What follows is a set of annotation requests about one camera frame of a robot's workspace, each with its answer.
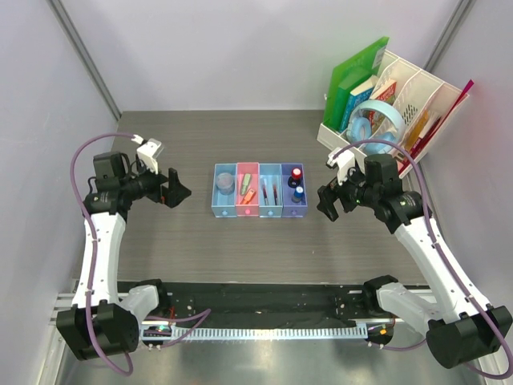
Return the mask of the clear paperclip jar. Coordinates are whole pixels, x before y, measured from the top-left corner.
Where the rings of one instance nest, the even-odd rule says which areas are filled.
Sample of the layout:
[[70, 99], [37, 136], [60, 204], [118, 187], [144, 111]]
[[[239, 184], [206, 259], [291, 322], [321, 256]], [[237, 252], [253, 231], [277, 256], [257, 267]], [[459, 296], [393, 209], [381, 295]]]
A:
[[230, 195], [235, 189], [235, 177], [230, 172], [221, 172], [216, 177], [216, 187], [219, 194]]

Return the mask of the light blue front bin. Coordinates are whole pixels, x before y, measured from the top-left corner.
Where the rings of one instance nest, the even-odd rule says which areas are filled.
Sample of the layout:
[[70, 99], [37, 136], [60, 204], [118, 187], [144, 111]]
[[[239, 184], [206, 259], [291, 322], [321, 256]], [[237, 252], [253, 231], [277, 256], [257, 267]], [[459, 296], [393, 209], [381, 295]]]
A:
[[[235, 189], [230, 195], [219, 194], [216, 187], [216, 177], [221, 172], [230, 172], [235, 177]], [[212, 203], [213, 215], [217, 218], [235, 218], [236, 217], [236, 164], [215, 164], [213, 185], [212, 185]]]

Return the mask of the light blue bin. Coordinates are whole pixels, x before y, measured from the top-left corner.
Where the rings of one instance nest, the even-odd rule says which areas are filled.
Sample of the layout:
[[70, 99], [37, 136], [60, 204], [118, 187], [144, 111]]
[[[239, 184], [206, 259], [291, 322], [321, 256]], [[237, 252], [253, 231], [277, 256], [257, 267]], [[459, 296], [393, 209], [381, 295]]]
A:
[[[230, 195], [219, 194], [216, 187], [216, 177], [221, 172], [230, 172], [235, 177], [235, 189]], [[235, 218], [236, 217], [236, 164], [215, 164], [213, 185], [212, 185], [212, 203], [213, 215], [217, 218]]]
[[[261, 190], [262, 179], [267, 180], [269, 205], [264, 204]], [[273, 198], [273, 184], [277, 185], [279, 204], [275, 205]], [[279, 218], [283, 212], [283, 188], [281, 181], [281, 164], [259, 164], [259, 217]]]

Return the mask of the green mini highlighter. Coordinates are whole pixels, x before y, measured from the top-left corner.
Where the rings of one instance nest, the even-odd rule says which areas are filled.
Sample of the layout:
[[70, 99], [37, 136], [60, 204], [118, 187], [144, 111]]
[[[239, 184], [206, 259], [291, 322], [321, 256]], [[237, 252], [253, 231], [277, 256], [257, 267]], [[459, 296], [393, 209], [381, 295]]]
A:
[[249, 185], [251, 183], [252, 175], [250, 173], [245, 173], [242, 176], [241, 182], [240, 182], [240, 195], [244, 196], [249, 188]]

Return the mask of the pink plastic bin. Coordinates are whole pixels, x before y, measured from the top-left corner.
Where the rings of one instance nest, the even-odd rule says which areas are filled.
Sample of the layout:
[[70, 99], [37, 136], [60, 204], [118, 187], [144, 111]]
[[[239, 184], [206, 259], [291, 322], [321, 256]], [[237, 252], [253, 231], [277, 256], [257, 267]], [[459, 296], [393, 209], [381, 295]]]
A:
[[259, 216], [259, 164], [236, 164], [236, 214], [238, 217]]

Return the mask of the blue small object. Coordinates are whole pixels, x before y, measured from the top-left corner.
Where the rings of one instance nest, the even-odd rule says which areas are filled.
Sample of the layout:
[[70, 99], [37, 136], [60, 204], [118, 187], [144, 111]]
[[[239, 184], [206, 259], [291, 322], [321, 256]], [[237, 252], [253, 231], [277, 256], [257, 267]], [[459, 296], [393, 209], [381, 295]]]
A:
[[294, 203], [297, 203], [297, 204], [300, 204], [303, 199], [304, 199], [304, 196], [305, 196], [305, 190], [302, 186], [298, 185], [294, 191], [293, 191], [293, 195], [291, 197], [291, 200], [292, 202]]

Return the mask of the red black stamp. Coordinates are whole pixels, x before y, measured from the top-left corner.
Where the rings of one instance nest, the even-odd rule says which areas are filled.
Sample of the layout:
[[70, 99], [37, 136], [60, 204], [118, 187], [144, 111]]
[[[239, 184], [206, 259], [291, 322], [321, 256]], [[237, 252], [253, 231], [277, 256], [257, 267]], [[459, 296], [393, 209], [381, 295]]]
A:
[[289, 179], [288, 179], [288, 186], [290, 188], [297, 188], [299, 186], [302, 186], [302, 177], [303, 177], [303, 172], [301, 170], [301, 168], [298, 168], [298, 167], [295, 167], [291, 170], [290, 172], [290, 176], [289, 176]]

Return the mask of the purple plastic bin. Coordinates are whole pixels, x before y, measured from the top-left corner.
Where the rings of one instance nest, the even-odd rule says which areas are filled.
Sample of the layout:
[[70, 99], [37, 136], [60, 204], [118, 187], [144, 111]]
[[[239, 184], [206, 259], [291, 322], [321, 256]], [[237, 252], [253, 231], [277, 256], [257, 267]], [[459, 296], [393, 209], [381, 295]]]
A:
[[302, 218], [308, 212], [303, 164], [282, 163], [281, 181], [283, 188], [284, 218]]

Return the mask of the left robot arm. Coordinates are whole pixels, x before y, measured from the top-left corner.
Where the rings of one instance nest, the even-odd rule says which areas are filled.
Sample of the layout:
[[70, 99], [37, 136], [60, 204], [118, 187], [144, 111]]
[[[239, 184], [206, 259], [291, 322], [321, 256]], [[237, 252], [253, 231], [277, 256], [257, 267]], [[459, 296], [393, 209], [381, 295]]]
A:
[[79, 284], [71, 308], [60, 311], [56, 319], [59, 333], [80, 361], [133, 352], [144, 319], [163, 319], [171, 309], [159, 279], [138, 282], [125, 298], [119, 296], [119, 251], [135, 201], [147, 198], [173, 209], [192, 192], [174, 168], [154, 173], [140, 157], [134, 163], [136, 172], [129, 169], [129, 158], [122, 152], [93, 159], [95, 174], [83, 201], [86, 247]]

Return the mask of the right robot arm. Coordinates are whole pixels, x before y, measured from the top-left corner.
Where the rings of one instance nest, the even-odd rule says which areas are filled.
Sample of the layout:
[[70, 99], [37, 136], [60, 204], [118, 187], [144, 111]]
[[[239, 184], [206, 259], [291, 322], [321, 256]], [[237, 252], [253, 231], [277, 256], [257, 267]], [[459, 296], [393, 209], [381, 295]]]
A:
[[425, 206], [422, 195], [406, 191], [395, 159], [374, 154], [360, 167], [351, 151], [333, 150], [327, 160], [337, 175], [318, 190], [318, 210], [331, 221], [340, 201], [345, 212], [372, 209], [374, 216], [410, 253], [436, 302], [412, 294], [396, 278], [367, 281], [363, 310], [378, 317], [397, 315], [422, 334], [431, 354], [445, 368], [453, 368], [495, 353], [507, 335], [512, 316], [505, 306], [494, 307], [464, 273]]

